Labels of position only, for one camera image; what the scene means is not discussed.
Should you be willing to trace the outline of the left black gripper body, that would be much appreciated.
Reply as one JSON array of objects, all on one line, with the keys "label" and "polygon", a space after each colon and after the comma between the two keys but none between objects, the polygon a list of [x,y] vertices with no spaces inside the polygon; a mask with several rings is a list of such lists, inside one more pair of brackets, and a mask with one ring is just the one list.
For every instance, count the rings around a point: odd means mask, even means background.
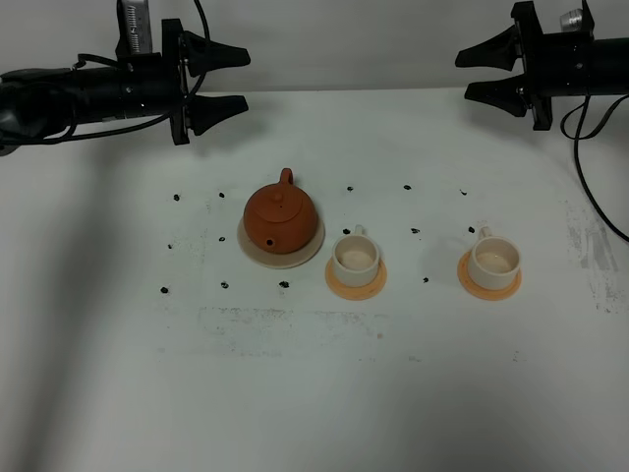
[{"label": "left black gripper body", "polygon": [[186,106],[182,103],[188,92],[187,80],[181,70],[181,36],[184,32],[177,19],[167,19],[162,25],[162,51],[135,54],[128,22],[120,19],[120,38],[116,46],[118,62],[122,64],[120,93],[127,118],[154,115],[168,116],[173,143],[190,142],[186,128]]}]

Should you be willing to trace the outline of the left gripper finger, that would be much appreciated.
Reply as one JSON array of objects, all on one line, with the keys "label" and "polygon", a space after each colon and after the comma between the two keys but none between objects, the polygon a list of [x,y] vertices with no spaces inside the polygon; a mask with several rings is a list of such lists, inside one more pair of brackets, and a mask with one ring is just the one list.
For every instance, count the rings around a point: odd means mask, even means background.
[{"label": "left gripper finger", "polygon": [[251,64],[251,57],[246,48],[207,40],[187,30],[183,33],[183,41],[188,71],[194,78],[215,70]]},{"label": "left gripper finger", "polygon": [[198,137],[215,125],[248,110],[249,105],[242,95],[196,95],[187,106],[187,128]]}]

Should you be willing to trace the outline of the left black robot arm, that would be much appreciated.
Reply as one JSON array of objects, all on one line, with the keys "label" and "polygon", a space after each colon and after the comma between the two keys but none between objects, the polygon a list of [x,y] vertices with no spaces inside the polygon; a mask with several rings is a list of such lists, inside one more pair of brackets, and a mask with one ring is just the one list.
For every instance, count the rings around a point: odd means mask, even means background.
[{"label": "left black robot arm", "polygon": [[61,69],[24,69],[1,77],[1,152],[113,137],[162,122],[175,145],[248,111],[241,95],[200,96],[198,83],[215,70],[245,67],[247,49],[162,23],[162,50],[133,54],[121,39],[115,59],[81,54]]}]

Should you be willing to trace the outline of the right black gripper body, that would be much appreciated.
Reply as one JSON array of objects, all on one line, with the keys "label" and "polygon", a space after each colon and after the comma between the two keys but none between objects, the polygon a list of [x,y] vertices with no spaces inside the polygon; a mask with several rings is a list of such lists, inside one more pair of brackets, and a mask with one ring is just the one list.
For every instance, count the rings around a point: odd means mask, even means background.
[{"label": "right black gripper body", "polygon": [[534,129],[547,131],[552,125],[554,97],[590,93],[594,31],[544,33],[532,1],[515,3],[511,18],[518,33],[525,97],[533,111]]}]

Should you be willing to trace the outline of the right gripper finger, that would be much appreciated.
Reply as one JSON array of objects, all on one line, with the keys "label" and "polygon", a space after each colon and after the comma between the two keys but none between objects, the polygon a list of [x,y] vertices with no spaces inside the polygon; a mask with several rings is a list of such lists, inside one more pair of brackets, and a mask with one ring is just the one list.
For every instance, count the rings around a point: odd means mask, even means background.
[{"label": "right gripper finger", "polygon": [[458,52],[457,68],[488,67],[511,72],[516,62],[516,26]]},{"label": "right gripper finger", "polygon": [[467,86],[465,98],[501,109],[515,117],[525,116],[525,75],[499,81],[476,82]]}]

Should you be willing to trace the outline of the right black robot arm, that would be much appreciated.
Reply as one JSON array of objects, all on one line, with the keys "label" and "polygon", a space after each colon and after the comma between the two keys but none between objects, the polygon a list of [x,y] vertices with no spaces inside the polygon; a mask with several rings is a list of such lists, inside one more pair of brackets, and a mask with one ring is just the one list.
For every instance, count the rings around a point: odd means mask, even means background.
[{"label": "right black robot arm", "polygon": [[587,2],[562,17],[557,33],[543,32],[532,1],[515,3],[511,18],[509,29],[458,52],[455,66],[510,72],[521,61],[523,73],[471,83],[466,99],[515,117],[531,112],[534,129],[548,131],[554,97],[628,93],[628,40],[594,38],[595,21]]}]

